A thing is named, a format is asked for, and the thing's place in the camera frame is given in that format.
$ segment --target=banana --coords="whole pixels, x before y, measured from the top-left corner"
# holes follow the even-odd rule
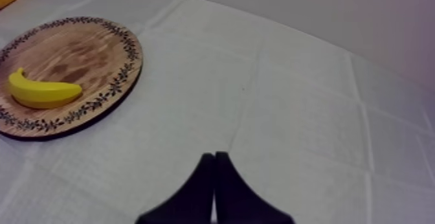
[[[52,109],[72,102],[82,93],[80,85],[32,81],[26,79],[23,72],[23,68],[20,67],[9,76],[9,91],[23,106]]]

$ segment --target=decorative leaf border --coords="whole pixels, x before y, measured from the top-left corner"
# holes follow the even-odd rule
[[[5,108],[0,105],[0,122],[7,126],[14,126],[16,129],[20,129],[22,131],[27,130],[36,130],[36,131],[44,131],[45,133],[50,130],[56,130],[58,127],[64,124],[71,124],[76,120],[80,120],[84,115],[86,115],[90,111],[95,111],[96,109],[103,106],[105,102],[107,102],[108,98],[114,97],[119,93],[122,93],[122,85],[127,82],[128,73],[135,69],[133,63],[135,60],[139,59],[139,52],[136,48],[135,41],[130,37],[130,31],[125,30],[117,26],[115,23],[110,21],[106,21],[102,18],[97,17],[68,17],[61,20],[56,20],[50,23],[46,23],[40,25],[39,27],[33,28],[32,30],[26,32],[24,35],[16,38],[12,43],[6,46],[0,54],[0,63],[6,61],[9,57],[10,52],[17,49],[19,44],[26,42],[29,38],[36,35],[39,31],[47,30],[49,28],[55,28],[66,24],[77,24],[77,23],[95,23],[101,25],[106,30],[110,31],[111,34],[114,34],[121,38],[121,42],[124,44],[124,51],[127,54],[127,59],[129,63],[125,63],[123,67],[119,69],[119,73],[116,77],[112,79],[110,83],[109,89],[105,93],[100,93],[97,97],[92,99],[91,101],[85,102],[78,110],[68,112],[67,116],[63,118],[57,118],[54,120],[46,121],[44,119],[41,120],[29,120],[24,119],[20,120],[15,117],[15,115],[9,113]]]

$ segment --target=wooden plate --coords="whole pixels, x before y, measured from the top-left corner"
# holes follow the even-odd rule
[[[80,84],[83,93],[56,109],[23,107],[8,92],[19,67],[30,80]],[[120,100],[141,67],[137,38],[114,22],[70,17],[33,28],[0,51],[0,132],[46,137],[74,129]]]

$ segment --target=table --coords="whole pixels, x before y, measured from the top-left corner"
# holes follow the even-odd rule
[[[297,30],[204,0],[18,0],[0,46],[97,16],[144,69],[112,114],[50,142],[0,136],[0,223],[118,224],[170,197],[203,152],[297,223],[435,221],[435,97]]]

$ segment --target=white wall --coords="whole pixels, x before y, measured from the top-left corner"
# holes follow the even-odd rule
[[[329,41],[435,90],[435,0],[209,0]]]

